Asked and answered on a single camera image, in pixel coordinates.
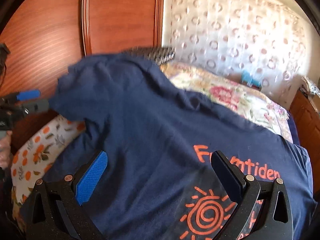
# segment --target white wall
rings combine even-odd
[[[284,4],[288,6],[292,11],[301,17],[301,21],[304,23],[305,36],[307,41],[307,55],[304,67],[298,71],[299,75],[306,75],[316,84],[320,78],[320,36],[316,32],[315,28],[305,15],[303,10],[294,0],[268,0],[273,3]],[[295,96],[297,89],[301,85],[301,79],[297,75],[295,77],[294,85],[290,90],[287,98],[287,104],[283,107],[289,108],[292,100]]]

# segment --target wooden furniture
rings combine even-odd
[[[50,97],[57,79],[83,56],[161,44],[163,0],[22,1],[11,6],[18,9],[6,14],[12,15],[9,21],[0,18],[0,42],[11,51],[0,95],[39,89]],[[18,122],[12,152],[56,115]]]
[[[312,166],[314,193],[320,190],[320,117],[309,100],[298,90],[291,106],[302,147],[307,149]]]

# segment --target metal screw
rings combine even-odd
[[[37,179],[37,180],[36,180],[36,184],[37,184],[37,185],[41,185],[41,184],[42,184],[42,182],[43,182],[43,180],[42,180],[42,179]]]
[[[245,177],[247,178],[248,181],[254,181],[254,176],[252,176],[250,174]]]
[[[64,180],[65,181],[71,181],[73,179],[73,176],[72,175],[66,175],[65,177],[64,177]]]
[[[279,184],[283,184],[283,180],[280,179],[280,178],[277,178],[276,181],[277,181],[277,183],[279,183]]]

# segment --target light blue object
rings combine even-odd
[[[248,86],[254,85],[256,87],[261,87],[261,83],[253,79],[253,77],[247,71],[243,71],[241,74],[241,84],[243,84],[244,82],[247,82]]]
[[[24,91],[20,92],[17,95],[18,101],[26,101],[31,100],[40,97],[40,91],[39,90],[30,90],[30,91]]]
[[[108,156],[101,151],[76,186],[76,200],[79,205],[89,200],[107,165]]]

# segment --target dark blue fabric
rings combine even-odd
[[[292,136],[292,142],[293,142],[293,144],[300,146],[298,131],[297,131],[297,127],[294,122],[293,116],[290,112],[288,112],[288,115],[289,115],[288,125],[289,125],[290,133]]]
[[[310,222],[316,203],[306,150],[200,93],[175,88],[151,61],[123,54],[85,58],[59,79],[50,106],[71,121],[85,120],[87,130],[44,179],[74,174],[96,149],[104,150],[107,169],[83,207],[108,239],[177,239],[169,232],[188,240],[192,234],[197,240],[212,238],[223,225],[220,220],[216,231],[204,235],[189,216],[192,207],[199,207],[198,198],[213,199],[222,220],[233,208],[232,203],[223,206],[228,196],[214,172],[201,178],[206,183],[195,179],[199,170],[212,169],[210,153],[215,150],[257,179],[271,181],[276,175],[284,180],[294,239]],[[190,211],[188,219],[180,210]],[[206,209],[204,218],[213,219],[212,210]]]

